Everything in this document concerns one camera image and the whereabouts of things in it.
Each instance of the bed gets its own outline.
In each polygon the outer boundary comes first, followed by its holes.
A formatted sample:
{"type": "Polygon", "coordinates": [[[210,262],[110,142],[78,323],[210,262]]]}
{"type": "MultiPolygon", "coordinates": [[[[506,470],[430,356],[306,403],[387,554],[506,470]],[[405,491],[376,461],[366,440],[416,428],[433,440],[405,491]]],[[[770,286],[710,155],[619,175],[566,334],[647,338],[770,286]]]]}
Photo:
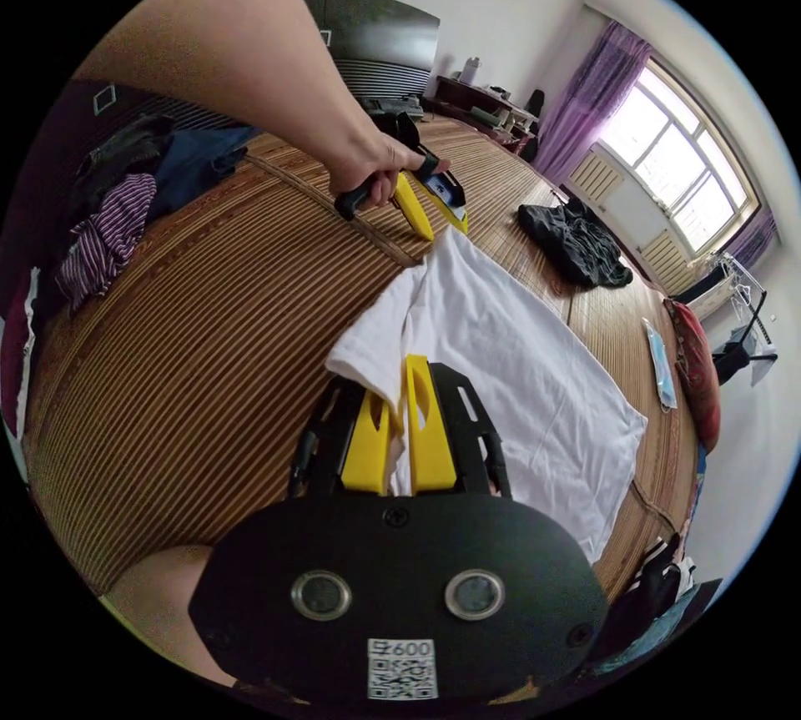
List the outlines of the bed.
{"type": "MultiPolygon", "coordinates": [[[[562,317],[649,419],[596,564],[613,600],[645,546],[682,527],[693,496],[692,417],[680,391],[678,409],[661,411],[642,329],[648,318],[675,360],[662,295],[636,272],[622,290],[574,290],[516,223],[520,203],[556,203],[550,184],[456,120],[434,118],[421,137],[452,159],[471,239],[562,317]]],[[[144,556],[213,544],[282,499],[328,350],[427,250],[392,208],[345,224],[324,170],[298,150],[269,135],[248,146],[235,175],[149,227],[105,298],[47,328],[23,439],[30,488],[98,596],[144,556]]]]}

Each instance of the red pillow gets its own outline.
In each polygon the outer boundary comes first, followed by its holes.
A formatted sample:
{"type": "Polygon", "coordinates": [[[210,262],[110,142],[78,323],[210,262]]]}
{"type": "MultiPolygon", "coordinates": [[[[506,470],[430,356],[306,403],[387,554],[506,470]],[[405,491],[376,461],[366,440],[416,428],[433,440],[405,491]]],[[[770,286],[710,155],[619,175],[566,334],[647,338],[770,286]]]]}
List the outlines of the red pillow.
{"type": "Polygon", "coordinates": [[[33,301],[38,287],[38,269],[26,272],[8,306],[0,345],[0,403],[3,419],[16,439],[21,438],[28,403],[28,378],[33,350],[33,301]]]}
{"type": "Polygon", "coordinates": [[[678,374],[698,439],[711,453],[720,436],[720,382],[698,317],[684,303],[664,300],[678,343],[678,374]]]}

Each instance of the window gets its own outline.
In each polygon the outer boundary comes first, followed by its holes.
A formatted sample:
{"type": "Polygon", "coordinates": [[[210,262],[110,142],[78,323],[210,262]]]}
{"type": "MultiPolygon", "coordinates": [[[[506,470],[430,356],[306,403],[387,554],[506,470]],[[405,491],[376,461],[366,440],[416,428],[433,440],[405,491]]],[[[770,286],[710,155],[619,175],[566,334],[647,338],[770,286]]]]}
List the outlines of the window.
{"type": "Polygon", "coordinates": [[[662,205],[694,254],[758,207],[748,177],[711,119],[653,60],[600,141],[662,205]]]}

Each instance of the white t-shirt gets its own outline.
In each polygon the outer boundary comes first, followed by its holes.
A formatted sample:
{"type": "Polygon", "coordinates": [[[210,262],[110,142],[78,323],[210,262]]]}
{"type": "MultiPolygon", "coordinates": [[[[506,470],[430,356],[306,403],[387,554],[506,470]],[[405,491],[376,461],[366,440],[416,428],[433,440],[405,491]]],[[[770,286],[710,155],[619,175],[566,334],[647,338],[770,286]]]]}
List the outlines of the white t-shirt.
{"type": "MultiPolygon", "coordinates": [[[[597,561],[647,426],[564,322],[448,228],[340,337],[326,367],[401,404],[408,354],[466,375],[495,426],[514,500],[559,522],[597,561]]],[[[411,493],[406,433],[390,483],[411,493]]]]}

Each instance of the window frame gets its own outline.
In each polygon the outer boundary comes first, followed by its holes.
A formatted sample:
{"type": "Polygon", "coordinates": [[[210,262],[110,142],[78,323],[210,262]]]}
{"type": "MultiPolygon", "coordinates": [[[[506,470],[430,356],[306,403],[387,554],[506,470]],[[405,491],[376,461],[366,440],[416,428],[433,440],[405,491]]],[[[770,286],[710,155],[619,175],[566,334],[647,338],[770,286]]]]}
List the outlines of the window frame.
{"type": "Polygon", "coordinates": [[[700,257],[715,247],[721,247],[723,244],[726,244],[728,241],[730,241],[731,238],[733,238],[751,219],[751,217],[753,217],[753,215],[759,211],[763,205],[763,201],[761,200],[757,189],[754,187],[753,176],[743,165],[743,160],[741,159],[740,154],[738,154],[736,145],[733,144],[728,138],[728,134],[721,130],[720,123],[716,121],[713,112],[708,108],[708,106],[698,98],[697,94],[691,92],[690,89],[686,88],[683,83],[680,82],[679,78],[677,78],[671,72],[669,66],[666,65],[665,62],[659,59],[658,55],[653,54],[648,59],[646,68],[655,77],[659,78],[667,88],[669,88],[680,100],[685,103],[685,105],[687,105],[687,107],[698,118],[698,126],[692,133],[687,131],[687,129],[679,121],[678,117],[673,113],[673,111],[670,110],[670,108],[668,108],[668,106],[662,102],[662,100],[659,99],[659,97],[653,94],[653,92],[651,92],[647,86],[637,83],[634,88],[639,89],[639,91],[642,92],[647,99],[651,100],[651,102],[657,106],[657,108],[659,108],[659,110],[662,111],[667,117],[667,121],[663,125],[662,129],[657,133],[652,142],[645,148],[645,150],[643,150],[633,164],[627,164],[623,159],[620,158],[620,156],[612,147],[603,142],[601,139],[598,139],[596,144],[600,146],[605,153],[612,156],[612,159],[622,167],[622,170],[629,177],[631,177],[634,182],[640,186],[640,188],[644,189],[645,193],[659,206],[660,210],[665,214],[667,221],[670,223],[671,230],[686,245],[688,252],[690,252],[693,257],[700,257]],[[684,190],[684,192],[673,201],[672,205],[666,205],[637,173],[637,167],[651,153],[654,147],[656,147],[656,145],[659,143],[659,140],[671,127],[676,128],[678,132],[688,141],[696,155],[703,162],[704,169],[684,190]],[[732,195],[728,192],[728,187],[723,182],[720,173],[715,169],[709,157],[698,143],[698,139],[704,131],[709,133],[712,140],[718,145],[721,153],[728,161],[729,166],[731,166],[732,170],[740,181],[740,185],[746,194],[746,201],[740,208],[737,207],[732,195]],[[675,216],[687,206],[689,201],[698,193],[710,176],[713,176],[718,181],[721,190],[732,207],[733,214],[711,239],[696,249],[692,244],[690,244],[684,232],[682,232],[682,229],[675,221],[675,216]]]}

